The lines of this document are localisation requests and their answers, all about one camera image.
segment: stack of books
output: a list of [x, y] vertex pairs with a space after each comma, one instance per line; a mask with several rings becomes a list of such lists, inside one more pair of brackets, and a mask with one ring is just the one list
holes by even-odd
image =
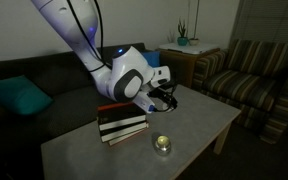
[[110, 146], [148, 128], [146, 113], [134, 103], [116, 103], [97, 108], [102, 142]]

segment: white wall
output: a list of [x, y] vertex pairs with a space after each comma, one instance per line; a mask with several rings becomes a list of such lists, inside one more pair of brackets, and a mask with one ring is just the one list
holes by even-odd
[[[178, 36], [188, 0], [98, 0], [104, 20], [104, 46], [144, 42], [148, 49]], [[201, 0], [198, 37], [226, 48], [239, 0]], [[191, 0], [193, 21], [196, 0]], [[30, 0], [0, 0], [0, 60], [70, 51]]]

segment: black book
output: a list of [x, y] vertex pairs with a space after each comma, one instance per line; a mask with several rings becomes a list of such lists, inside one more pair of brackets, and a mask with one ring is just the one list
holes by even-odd
[[119, 126], [116, 128], [111, 128], [111, 129], [100, 131], [102, 142], [106, 142], [111, 139], [118, 138], [123, 135], [132, 133], [134, 131], [147, 128], [147, 123], [148, 122], [145, 120], [145, 121], [140, 121], [140, 122], [133, 123], [133, 124], [128, 124], [125, 126]]
[[116, 103], [98, 107], [100, 131], [146, 120], [146, 113], [134, 103]]

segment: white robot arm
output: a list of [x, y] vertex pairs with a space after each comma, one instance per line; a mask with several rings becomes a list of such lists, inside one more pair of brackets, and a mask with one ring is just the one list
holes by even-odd
[[152, 68], [134, 47], [117, 50], [112, 70], [100, 60], [92, 0], [32, 0], [35, 7], [73, 49], [93, 76], [98, 91], [117, 102], [133, 101], [147, 113], [155, 109], [148, 93], [170, 81], [169, 68]]

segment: striped armchair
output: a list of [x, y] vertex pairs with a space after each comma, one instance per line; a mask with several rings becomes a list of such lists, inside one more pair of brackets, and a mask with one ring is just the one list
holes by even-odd
[[196, 61], [192, 88], [241, 109], [234, 122], [274, 144], [288, 125], [288, 44], [234, 40]]

